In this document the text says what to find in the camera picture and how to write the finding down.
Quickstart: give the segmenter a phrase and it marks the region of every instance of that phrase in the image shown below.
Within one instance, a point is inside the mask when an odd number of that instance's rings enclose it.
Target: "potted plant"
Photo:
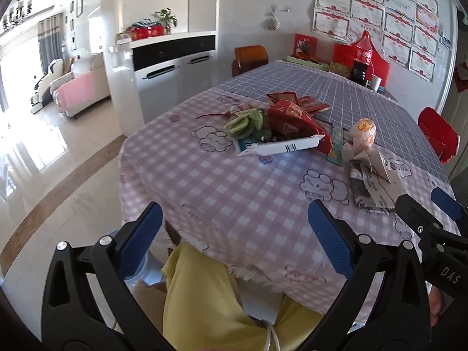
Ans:
[[[153,15],[164,23],[165,34],[172,33],[171,23],[174,24],[174,27],[177,27],[177,18],[172,15],[172,11],[169,8],[161,9],[161,11],[157,11]]]

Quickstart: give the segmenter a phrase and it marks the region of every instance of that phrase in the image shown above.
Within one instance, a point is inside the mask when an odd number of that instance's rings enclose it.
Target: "pink checkered tablecloth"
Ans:
[[[336,166],[315,150],[238,157],[222,132],[225,117],[196,119],[239,102],[264,104],[211,88],[126,140],[119,156],[123,220],[135,220],[155,201],[165,220],[200,252],[323,314],[345,278],[335,273],[308,224],[312,200],[322,199],[335,218],[377,243],[398,245],[410,239],[416,245],[418,238],[395,215],[355,206],[347,164]],[[455,232],[455,224],[430,197],[436,186],[453,196],[450,185],[386,149],[382,152],[400,171],[410,195]],[[171,245],[163,230],[156,241]],[[376,276],[359,321],[369,315],[381,278]]]

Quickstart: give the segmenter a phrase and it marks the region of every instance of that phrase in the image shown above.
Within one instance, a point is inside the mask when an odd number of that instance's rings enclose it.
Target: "chandelier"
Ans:
[[[16,14],[15,14],[15,8],[12,7],[10,8],[10,12],[8,13],[8,16],[7,15],[3,16],[3,30],[4,31],[17,27],[18,25],[22,24],[25,21],[25,19],[27,19],[31,15],[32,0],[29,0],[27,2],[26,11],[24,11],[23,0],[17,0],[16,2],[17,2]]]

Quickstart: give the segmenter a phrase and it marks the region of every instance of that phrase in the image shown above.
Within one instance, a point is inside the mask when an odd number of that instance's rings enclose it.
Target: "soda bottle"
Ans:
[[[361,40],[356,43],[356,55],[351,71],[351,80],[357,84],[366,86],[366,72],[372,58],[371,35],[364,31]]]

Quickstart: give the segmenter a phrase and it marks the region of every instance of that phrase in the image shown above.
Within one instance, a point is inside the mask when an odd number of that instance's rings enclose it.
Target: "silver screw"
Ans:
[[[66,248],[66,241],[60,241],[59,244],[57,244],[57,249],[59,251],[63,251]]]
[[[99,244],[101,245],[109,245],[112,243],[112,238],[110,236],[103,236],[99,239]]]
[[[411,241],[408,241],[408,240],[405,240],[403,242],[403,246],[407,249],[407,250],[412,250],[413,249],[413,243]]]
[[[368,235],[360,235],[358,240],[362,244],[369,244],[371,242],[371,237]]]

